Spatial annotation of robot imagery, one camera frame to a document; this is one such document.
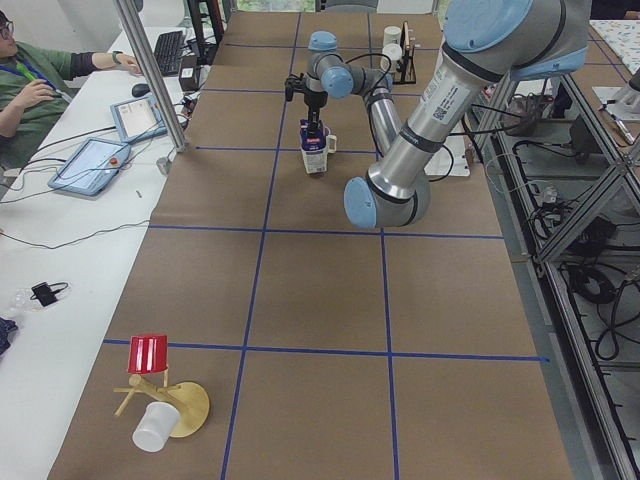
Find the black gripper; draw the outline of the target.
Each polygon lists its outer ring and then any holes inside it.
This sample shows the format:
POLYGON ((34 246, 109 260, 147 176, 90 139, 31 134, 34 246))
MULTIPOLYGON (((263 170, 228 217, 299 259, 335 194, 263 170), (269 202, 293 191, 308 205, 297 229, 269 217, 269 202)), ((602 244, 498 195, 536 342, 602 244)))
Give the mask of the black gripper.
POLYGON ((322 121, 320 111, 326 106, 326 93, 308 89, 304 93, 304 102, 308 108, 307 128, 308 136, 320 136, 322 134, 322 121))

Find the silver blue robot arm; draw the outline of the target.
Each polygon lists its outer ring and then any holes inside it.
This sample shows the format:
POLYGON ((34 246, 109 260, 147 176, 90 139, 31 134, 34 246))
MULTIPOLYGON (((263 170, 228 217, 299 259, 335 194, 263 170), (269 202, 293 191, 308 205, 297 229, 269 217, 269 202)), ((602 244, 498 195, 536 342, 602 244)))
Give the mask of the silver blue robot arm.
POLYGON ((550 78, 585 62, 588 1, 453 1, 446 12, 442 62, 411 116, 400 120, 391 80, 380 69, 352 67, 327 31, 312 34, 304 87, 332 98, 359 95, 381 160, 347 182, 344 209, 360 228, 402 227, 430 203, 425 167, 481 90, 503 77, 550 78))

